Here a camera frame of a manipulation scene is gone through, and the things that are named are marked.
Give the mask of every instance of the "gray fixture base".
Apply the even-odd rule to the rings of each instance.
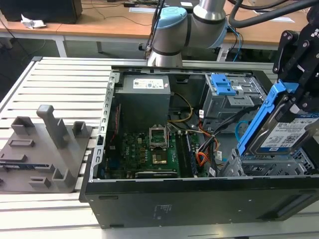
[[[33,124],[29,117],[12,123],[14,133],[0,152],[0,191],[73,191],[92,127],[82,121],[64,125],[53,110],[40,106],[37,114],[44,123]]]

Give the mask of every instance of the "desk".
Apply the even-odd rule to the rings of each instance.
[[[98,52],[102,52],[101,42],[126,42],[126,43],[145,43],[150,33],[150,24],[152,14],[132,13],[128,8],[121,6],[112,6],[107,8],[98,8],[100,5],[83,5],[83,12],[77,24],[48,24],[48,27],[42,29],[28,29],[19,22],[9,22],[8,28],[17,38],[51,39],[55,40],[60,57],[67,56],[65,41],[96,41]],[[226,1],[225,12],[229,14],[233,5]],[[110,17],[104,19],[102,16],[125,16],[137,23],[129,21],[123,17]],[[236,19],[246,19],[256,16],[250,10],[240,9],[236,14]],[[268,21],[255,26],[239,29],[244,37],[243,48],[247,49],[265,49],[276,50],[279,44],[281,33],[286,30],[300,31],[306,24],[306,14],[303,12],[294,12],[288,14],[295,23]],[[3,26],[0,26],[0,37],[11,37]],[[232,33],[228,33],[219,52],[218,61],[226,59],[229,48],[235,42]]]
[[[11,136],[16,116],[35,123],[40,104],[52,104],[65,124],[83,120],[93,127],[75,191],[68,194],[0,194],[1,239],[250,239],[318,238],[319,203],[284,222],[101,230],[87,203],[78,201],[87,162],[95,146],[111,65],[146,66],[145,60],[50,58],[31,61],[0,103],[0,149]],[[185,67],[263,70],[275,81],[272,64],[184,61]]]

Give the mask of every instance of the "blue latch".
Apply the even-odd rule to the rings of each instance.
[[[235,96],[236,91],[231,87],[230,81],[224,74],[211,74],[211,83],[219,96]]]

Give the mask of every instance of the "floor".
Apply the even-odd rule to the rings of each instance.
[[[9,91],[28,65],[33,56],[58,57],[55,42],[52,40],[15,39],[11,40],[13,48],[7,50],[4,46],[0,48],[0,101]],[[95,42],[67,41],[69,57],[88,58],[127,58],[142,59],[143,52],[138,50],[136,43],[102,43],[105,51],[103,54],[97,52]],[[232,61],[237,49],[228,55],[227,61]],[[183,59],[214,61],[217,59],[218,49],[187,49],[182,52]],[[270,52],[243,50],[238,61],[269,62]]]

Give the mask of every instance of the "crumpled paper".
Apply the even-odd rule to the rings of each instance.
[[[24,17],[22,14],[21,14],[21,18],[22,18],[21,23],[25,27],[30,28],[30,29],[46,26],[42,20],[31,20],[29,18]]]

